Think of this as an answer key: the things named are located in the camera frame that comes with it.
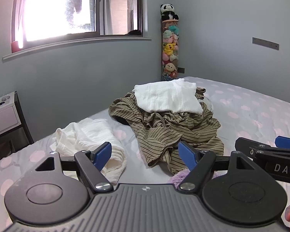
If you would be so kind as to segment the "white muslin shirt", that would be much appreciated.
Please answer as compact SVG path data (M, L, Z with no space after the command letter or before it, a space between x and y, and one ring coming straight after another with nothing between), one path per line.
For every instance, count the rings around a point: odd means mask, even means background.
M95 151L104 142L111 144L112 153L101 171L108 181L116 184L126 168L127 155L106 119L85 118L63 129L58 128L50 149L61 156L73 156L81 150Z

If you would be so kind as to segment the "purple fluffy fabric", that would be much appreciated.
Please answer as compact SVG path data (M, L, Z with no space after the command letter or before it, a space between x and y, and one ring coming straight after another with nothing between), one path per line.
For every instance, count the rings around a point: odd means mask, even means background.
M174 185L175 188L177 188L181 182L190 174L190 170L189 169L184 169L178 173L176 173L174 176L172 176L169 180L168 180L168 184L172 184ZM214 171L213 175L210 177L210 179L215 179L216 177L220 177L222 174L217 172L217 171ZM209 180L203 180L201 182L201 185L200 185L200 188L203 188L204 185L206 185L206 183Z

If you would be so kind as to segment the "olive striped garment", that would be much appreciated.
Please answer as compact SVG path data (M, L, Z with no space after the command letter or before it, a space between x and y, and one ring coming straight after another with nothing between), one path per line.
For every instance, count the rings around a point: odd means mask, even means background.
M186 168L178 152L180 141L196 150L224 154L224 144L217 136L221 124L205 103L200 105L200 114L149 113L137 106L134 93L129 92L114 100L108 111L115 120L132 128L148 166L164 162L169 172L176 174Z

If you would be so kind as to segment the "white folded muslin cloth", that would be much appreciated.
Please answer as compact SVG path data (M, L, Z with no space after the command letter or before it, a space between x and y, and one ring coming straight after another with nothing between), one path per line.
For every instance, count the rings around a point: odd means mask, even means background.
M171 81L135 85L132 92L137 106L152 112L202 114L203 109L195 96L197 85L183 78Z

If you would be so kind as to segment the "white bedside table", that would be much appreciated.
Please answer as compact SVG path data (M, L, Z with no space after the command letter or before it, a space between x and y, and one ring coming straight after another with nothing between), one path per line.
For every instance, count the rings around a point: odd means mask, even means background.
M0 97L0 160L33 143L18 93Z

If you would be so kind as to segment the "plush toy storage tube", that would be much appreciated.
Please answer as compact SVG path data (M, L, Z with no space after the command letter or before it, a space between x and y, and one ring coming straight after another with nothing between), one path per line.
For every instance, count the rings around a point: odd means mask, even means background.
M162 79L177 79L179 60L178 19L162 21Z

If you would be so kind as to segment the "black wall socket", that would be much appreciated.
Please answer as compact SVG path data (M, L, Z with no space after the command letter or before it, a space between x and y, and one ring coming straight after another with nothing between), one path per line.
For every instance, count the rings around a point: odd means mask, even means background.
M185 69L184 68L178 68L178 70L177 70L179 73L182 73L182 74L184 74L185 73Z

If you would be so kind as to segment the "grey wall plate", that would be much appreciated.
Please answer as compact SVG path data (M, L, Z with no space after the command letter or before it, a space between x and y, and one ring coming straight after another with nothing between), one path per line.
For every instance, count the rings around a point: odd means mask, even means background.
M278 43L274 43L272 41L268 41L268 40L264 40L264 39L260 39L260 38L256 38L256 37L252 37L252 43L256 44L256 45L259 45L259 46L266 47L266 48L279 50L279 44Z

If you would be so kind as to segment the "window with frame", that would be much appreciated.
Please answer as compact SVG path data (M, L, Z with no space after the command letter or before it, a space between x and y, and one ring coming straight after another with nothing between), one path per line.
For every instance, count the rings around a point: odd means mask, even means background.
M143 0L13 0L3 62L95 41L150 41Z

